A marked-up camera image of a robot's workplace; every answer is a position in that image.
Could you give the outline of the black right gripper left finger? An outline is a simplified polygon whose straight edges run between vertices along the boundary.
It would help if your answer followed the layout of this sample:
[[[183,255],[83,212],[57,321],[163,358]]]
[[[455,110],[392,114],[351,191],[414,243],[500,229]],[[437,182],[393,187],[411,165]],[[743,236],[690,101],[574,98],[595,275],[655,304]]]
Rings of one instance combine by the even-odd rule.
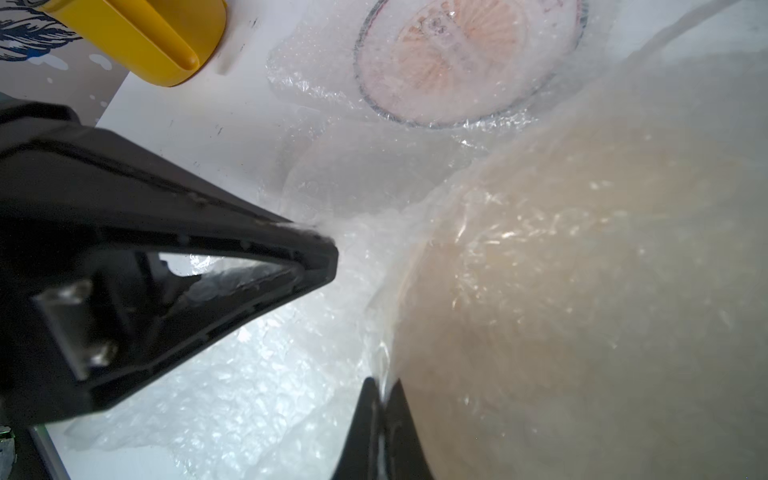
[[[364,380],[332,480],[378,478],[381,396],[373,377]]]

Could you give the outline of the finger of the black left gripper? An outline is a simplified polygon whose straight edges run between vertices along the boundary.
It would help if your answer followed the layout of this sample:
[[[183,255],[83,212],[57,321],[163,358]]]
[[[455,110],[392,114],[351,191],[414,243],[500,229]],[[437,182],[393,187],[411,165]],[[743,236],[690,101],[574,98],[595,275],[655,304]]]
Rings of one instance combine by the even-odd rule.
[[[1,410],[107,410],[336,275],[334,242],[63,105],[1,106]]]

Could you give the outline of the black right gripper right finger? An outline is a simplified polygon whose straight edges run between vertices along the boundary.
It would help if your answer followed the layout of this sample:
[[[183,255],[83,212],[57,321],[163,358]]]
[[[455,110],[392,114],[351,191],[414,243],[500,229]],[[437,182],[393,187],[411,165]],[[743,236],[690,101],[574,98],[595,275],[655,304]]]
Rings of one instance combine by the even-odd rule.
[[[385,402],[384,465],[391,480],[433,480],[401,380]]]

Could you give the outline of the cream plate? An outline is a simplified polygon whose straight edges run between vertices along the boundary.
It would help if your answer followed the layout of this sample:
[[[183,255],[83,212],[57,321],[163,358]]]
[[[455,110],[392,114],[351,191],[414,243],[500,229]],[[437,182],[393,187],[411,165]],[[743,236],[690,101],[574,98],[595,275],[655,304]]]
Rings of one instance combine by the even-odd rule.
[[[438,479],[763,479],[767,164],[680,129],[537,133],[460,193],[394,371]]]

